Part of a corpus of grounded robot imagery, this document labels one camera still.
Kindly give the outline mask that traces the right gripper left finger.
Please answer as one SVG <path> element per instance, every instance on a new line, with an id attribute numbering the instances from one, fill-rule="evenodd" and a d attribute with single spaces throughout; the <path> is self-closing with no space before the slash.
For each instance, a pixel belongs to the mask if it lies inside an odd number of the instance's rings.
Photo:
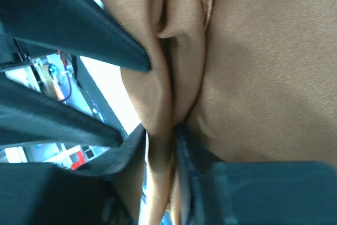
<path id="1" fill-rule="evenodd" d="M 145 136 L 137 126 L 121 147 L 77 171 L 1 164 L 1 224 L 137 224 Z"/>

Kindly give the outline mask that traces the brown cloth napkin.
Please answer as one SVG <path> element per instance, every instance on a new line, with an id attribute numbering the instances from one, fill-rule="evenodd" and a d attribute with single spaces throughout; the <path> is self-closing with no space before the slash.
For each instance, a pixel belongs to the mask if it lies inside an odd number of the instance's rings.
<path id="1" fill-rule="evenodd" d="M 148 132 L 146 224 L 181 223 L 173 128 L 230 162 L 336 164 L 336 0 L 102 0 L 145 48 L 121 70 Z"/>

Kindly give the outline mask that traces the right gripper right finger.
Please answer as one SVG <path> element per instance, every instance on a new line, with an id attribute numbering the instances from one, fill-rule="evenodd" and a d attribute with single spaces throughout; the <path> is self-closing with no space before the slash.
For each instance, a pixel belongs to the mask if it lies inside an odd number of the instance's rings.
<path id="1" fill-rule="evenodd" d="M 183 224 L 336 224 L 336 171 L 323 162 L 232 163 L 175 128 Z"/>

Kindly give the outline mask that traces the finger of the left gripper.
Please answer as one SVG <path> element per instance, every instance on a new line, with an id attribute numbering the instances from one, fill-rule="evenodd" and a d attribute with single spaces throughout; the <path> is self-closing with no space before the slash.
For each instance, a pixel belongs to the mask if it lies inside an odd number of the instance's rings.
<path id="1" fill-rule="evenodd" d="M 118 147 L 120 132 L 1 74 L 1 147 L 40 143 Z"/>
<path id="2" fill-rule="evenodd" d="M 93 0 L 1 0 L 1 21 L 20 41 L 147 72 L 142 46 Z"/>

